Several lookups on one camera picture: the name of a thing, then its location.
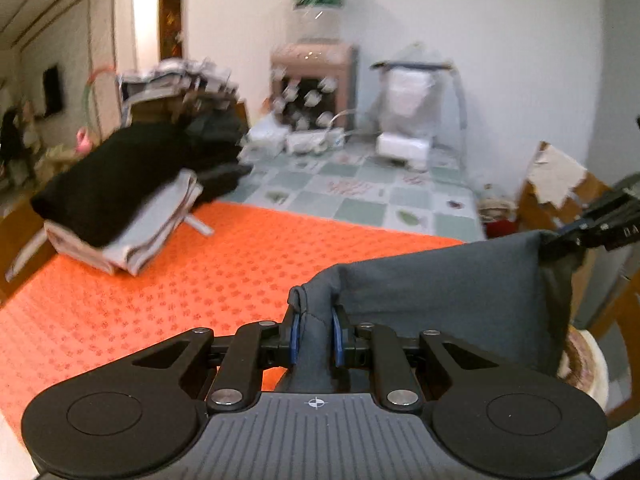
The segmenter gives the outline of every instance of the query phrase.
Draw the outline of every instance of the gray fabric bag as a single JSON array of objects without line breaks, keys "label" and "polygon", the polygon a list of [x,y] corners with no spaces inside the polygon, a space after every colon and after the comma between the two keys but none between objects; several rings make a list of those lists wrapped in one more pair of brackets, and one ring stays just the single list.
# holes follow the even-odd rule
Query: gray fabric bag
[{"label": "gray fabric bag", "polygon": [[[300,314],[297,364],[280,391],[331,393],[332,308],[353,324],[390,326],[399,336],[435,329],[516,364],[555,375],[570,320],[571,277],[581,254],[544,264],[540,245],[551,232],[534,231],[487,242],[336,265],[293,288]],[[350,371],[352,392],[367,391],[367,374]]]}]

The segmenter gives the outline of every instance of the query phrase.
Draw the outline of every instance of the television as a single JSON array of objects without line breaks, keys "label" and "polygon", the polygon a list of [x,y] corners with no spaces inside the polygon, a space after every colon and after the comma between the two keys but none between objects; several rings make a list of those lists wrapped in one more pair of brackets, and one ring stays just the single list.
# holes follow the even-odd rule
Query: television
[{"label": "television", "polygon": [[60,83],[60,70],[57,65],[44,71],[42,84],[44,86],[44,116],[49,117],[61,112],[65,105]]}]

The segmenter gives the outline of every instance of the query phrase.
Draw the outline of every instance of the crosshair marking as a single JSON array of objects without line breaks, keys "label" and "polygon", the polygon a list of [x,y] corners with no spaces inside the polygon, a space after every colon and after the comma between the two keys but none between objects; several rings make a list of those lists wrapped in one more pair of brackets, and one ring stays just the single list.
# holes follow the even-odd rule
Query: crosshair marking
[{"label": "crosshair marking", "polygon": [[317,410],[318,408],[322,408],[326,404],[326,402],[324,402],[324,400],[322,399],[318,399],[317,397],[314,397],[307,404]]}]

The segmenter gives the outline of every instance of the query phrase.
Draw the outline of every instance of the tiled floor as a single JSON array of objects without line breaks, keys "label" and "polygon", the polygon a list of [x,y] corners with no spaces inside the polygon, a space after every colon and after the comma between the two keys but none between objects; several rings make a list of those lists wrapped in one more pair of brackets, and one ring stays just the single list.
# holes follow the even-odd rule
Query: tiled floor
[{"label": "tiled floor", "polygon": [[369,142],[320,156],[250,156],[252,174],[223,198],[355,224],[456,238],[484,239],[473,193],[452,160],[412,173],[377,157]]}]

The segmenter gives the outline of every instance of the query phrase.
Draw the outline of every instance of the pink toy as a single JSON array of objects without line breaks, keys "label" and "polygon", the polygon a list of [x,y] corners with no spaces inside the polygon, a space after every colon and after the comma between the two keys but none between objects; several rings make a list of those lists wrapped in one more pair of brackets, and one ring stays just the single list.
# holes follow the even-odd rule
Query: pink toy
[{"label": "pink toy", "polygon": [[91,142],[86,128],[80,128],[78,130],[78,133],[76,133],[76,140],[78,141],[76,144],[76,153],[87,155],[94,148],[94,144]]}]

